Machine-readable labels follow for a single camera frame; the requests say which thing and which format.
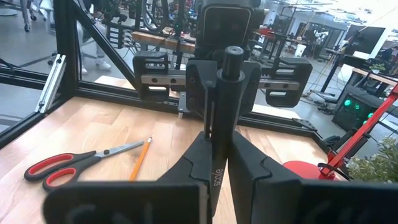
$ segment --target pencil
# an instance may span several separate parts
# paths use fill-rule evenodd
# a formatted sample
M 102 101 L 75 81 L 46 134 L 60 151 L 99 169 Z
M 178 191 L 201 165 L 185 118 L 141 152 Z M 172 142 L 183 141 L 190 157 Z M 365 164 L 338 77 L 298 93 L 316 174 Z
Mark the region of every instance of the pencil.
M 139 172 L 139 169 L 141 168 L 142 162 L 144 161 L 145 155 L 147 154 L 148 148 L 150 146 L 150 143 L 152 142 L 152 137 L 149 137 L 147 142 L 144 145 L 144 150 L 142 150 L 141 155 L 139 155 L 138 161 L 136 165 L 134 166 L 134 170 L 132 171 L 130 175 L 130 181 L 135 181 L 137 174 Z

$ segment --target black metal frame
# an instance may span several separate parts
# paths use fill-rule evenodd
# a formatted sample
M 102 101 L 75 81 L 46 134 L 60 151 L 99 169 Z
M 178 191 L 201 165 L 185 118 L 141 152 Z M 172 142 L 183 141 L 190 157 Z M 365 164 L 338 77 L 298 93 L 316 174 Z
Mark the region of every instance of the black metal frame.
M 53 6 L 55 11 L 55 25 L 57 29 L 58 53 L 66 55 L 67 65 L 63 80 L 61 82 L 61 87 L 59 89 L 62 100 L 60 100 L 59 103 L 55 103 L 52 110 L 59 107 L 71 97 L 79 96 L 94 100 L 137 106 L 150 110 L 178 113 L 177 98 L 169 98 L 163 103 L 151 103 L 141 101 L 138 98 L 137 91 L 135 90 L 128 90 L 121 87 L 79 80 L 79 55 L 77 38 L 75 38 L 75 21 L 79 21 L 82 26 L 91 34 L 92 38 L 94 38 L 96 43 L 104 50 L 115 66 L 120 69 L 125 78 L 133 86 L 136 84 L 134 72 L 130 69 L 123 58 L 115 51 L 106 37 L 104 37 L 94 26 L 94 22 L 79 8 L 74 1 L 54 1 Z M 0 82 L 36 89 L 43 88 L 45 78 L 46 74 L 28 72 L 19 69 L 15 69 L 15 72 L 12 73 L 12 75 L 0 74 Z M 198 117 L 195 114 L 188 114 L 188 116 Z M 7 133 L 0 134 L 0 146 L 5 146 L 7 143 L 17 138 L 24 131 L 27 131 L 43 118 L 44 116 L 42 115 L 39 116 L 37 114 L 32 114 L 28 116 L 28 118 L 18 123 L 18 125 L 13 127 L 14 132 L 8 130 Z M 330 150 L 330 148 L 320 138 L 317 130 L 306 128 L 293 119 L 252 112 L 242 115 L 238 121 L 238 124 L 304 136 L 313 139 L 323 151 L 329 152 Z

